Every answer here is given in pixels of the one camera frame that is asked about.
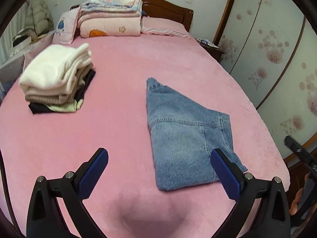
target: wardrobe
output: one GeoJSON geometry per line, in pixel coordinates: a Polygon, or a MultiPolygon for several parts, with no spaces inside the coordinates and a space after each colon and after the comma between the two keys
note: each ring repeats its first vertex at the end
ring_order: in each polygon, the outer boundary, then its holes
{"type": "Polygon", "coordinates": [[[292,0],[234,0],[219,47],[283,158],[317,132],[317,36],[292,0]]]}

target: pink pillow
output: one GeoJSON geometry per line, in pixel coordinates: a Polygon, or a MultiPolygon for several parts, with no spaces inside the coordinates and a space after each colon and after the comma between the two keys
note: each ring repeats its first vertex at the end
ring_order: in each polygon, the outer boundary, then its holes
{"type": "Polygon", "coordinates": [[[64,12],[56,26],[52,44],[69,45],[74,39],[80,8],[64,12]]]}
{"type": "Polygon", "coordinates": [[[190,39],[183,24],[163,18],[143,17],[141,20],[141,33],[187,37],[190,39]]]}

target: metal screw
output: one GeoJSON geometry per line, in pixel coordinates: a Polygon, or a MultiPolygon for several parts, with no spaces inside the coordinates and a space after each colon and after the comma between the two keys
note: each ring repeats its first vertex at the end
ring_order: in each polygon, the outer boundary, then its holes
{"type": "Polygon", "coordinates": [[[248,180],[251,180],[253,178],[253,175],[250,173],[245,173],[244,174],[245,178],[247,178],[248,180]]]}
{"type": "Polygon", "coordinates": [[[274,181],[276,181],[277,183],[280,183],[282,180],[280,179],[280,177],[274,177],[274,181]]]}
{"type": "Polygon", "coordinates": [[[68,173],[65,174],[65,177],[66,177],[67,179],[70,179],[70,178],[72,178],[73,176],[74,176],[74,173],[73,173],[73,172],[68,172],[68,173]]]}
{"type": "Polygon", "coordinates": [[[44,180],[44,176],[39,176],[37,179],[36,179],[38,182],[41,182],[44,180]]]}

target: folded jeans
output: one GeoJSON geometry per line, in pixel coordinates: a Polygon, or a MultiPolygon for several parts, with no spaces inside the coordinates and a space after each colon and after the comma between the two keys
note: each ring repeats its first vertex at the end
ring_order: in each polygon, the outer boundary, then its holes
{"type": "Polygon", "coordinates": [[[233,152],[229,115],[209,110],[154,78],[147,80],[146,104],[159,190],[210,183],[218,177],[210,153],[221,149],[243,171],[233,152]]]}

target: cartoon pillow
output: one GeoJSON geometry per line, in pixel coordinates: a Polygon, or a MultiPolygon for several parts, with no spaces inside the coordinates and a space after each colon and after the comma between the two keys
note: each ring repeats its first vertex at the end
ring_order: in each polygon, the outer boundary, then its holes
{"type": "Polygon", "coordinates": [[[80,8],[64,12],[55,29],[52,44],[69,45],[73,42],[80,8]]]}

